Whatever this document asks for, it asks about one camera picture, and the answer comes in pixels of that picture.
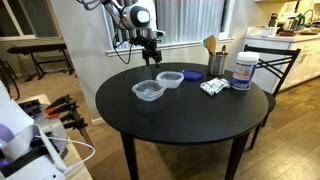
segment pill bottle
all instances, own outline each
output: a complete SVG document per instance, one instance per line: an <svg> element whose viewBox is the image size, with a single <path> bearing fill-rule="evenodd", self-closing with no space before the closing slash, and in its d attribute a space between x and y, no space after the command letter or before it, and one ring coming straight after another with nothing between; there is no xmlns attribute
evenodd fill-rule
<svg viewBox="0 0 320 180"><path fill-rule="evenodd" d="M260 55L255 52L239 52L233 71L231 87L238 90L248 90Z"/></svg>

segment wooden floor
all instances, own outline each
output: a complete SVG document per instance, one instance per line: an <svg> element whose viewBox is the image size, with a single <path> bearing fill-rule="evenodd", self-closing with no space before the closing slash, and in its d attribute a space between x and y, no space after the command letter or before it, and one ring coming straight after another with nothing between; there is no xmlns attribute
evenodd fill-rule
<svg viewBox="0 0 320 180"><path fill-rule="evenodd" d="M121 138L107 124L92 126L83 93L74 75L47 74L41 80L19 82L22 98L45 93L50 101L70 94L96 148L86 162L96 180L129 178ZM320 78L280 93L277 106L261 129L256 146L246 151L235 179L320 180ZM74 140L84 141L77 130ZM137 160L142 180L223 179L231 142L206 146L165 146L137 140ZM91 152L77 146L82 158Z"/></svg>

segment wooden spatula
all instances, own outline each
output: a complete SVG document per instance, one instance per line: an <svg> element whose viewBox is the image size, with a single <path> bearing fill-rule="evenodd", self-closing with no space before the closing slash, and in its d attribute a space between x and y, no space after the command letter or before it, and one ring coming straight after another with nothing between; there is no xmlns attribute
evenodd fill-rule
<svg viewBox="0 0 320 180"><path fill-rule="evenodd" d="M209 36L205 40L203 40L204 45L209 50L209 53L214 55L216 54L216 43L217 39L214 36Z"/></svg>

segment white cable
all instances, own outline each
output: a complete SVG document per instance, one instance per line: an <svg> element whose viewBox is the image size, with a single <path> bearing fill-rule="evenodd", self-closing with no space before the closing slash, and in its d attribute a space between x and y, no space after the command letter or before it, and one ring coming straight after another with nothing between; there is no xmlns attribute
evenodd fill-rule
<svg viewBox="0 0 320 180"><path fill-rule="evenodd" d="M80 141L74 141L74 140L70 140L70 139L62 139L62 138L53 138L53 137L47 137L48 139L52 139L52 140L59 140L59 141L67 141L67 142L72 142L72 143L77 143L77 144L81 144L81 145L84 145L84 146L87 146L89 147L90 149L92 149L92 153L86 157L84 160L72 165L72 166L69 166L67 168L66 171L64 171L63 173L66 174L68 173L69 171L71 171L73 168L75 168L76 166L80 165L81 163L84 163L85 161L89 160L95 153L96 153L96 150L94 149L94 147L92 147L91 145L89 144L86 144L86 143L83 143L83 142L80 142Z"/></svg>

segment clear plastic bowl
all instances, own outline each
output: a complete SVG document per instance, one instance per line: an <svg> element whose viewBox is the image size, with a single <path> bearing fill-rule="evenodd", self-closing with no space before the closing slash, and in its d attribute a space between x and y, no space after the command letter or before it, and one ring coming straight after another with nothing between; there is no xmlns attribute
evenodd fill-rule
<svg viewBox="0 0 320 180"><path fill-rule="evenodd" d="M163 71L157 75L156 80L164 83L167 88L177 88L180 83L183 81L184 76L180 72L174 71Z"/></svg>
<svg viewBox="0 0 320 180"><path fill-rule="evenodd" d="M132 87L137 97L145 101L154 101L163 95L166 86L155 80L142 81Z"/></svg>

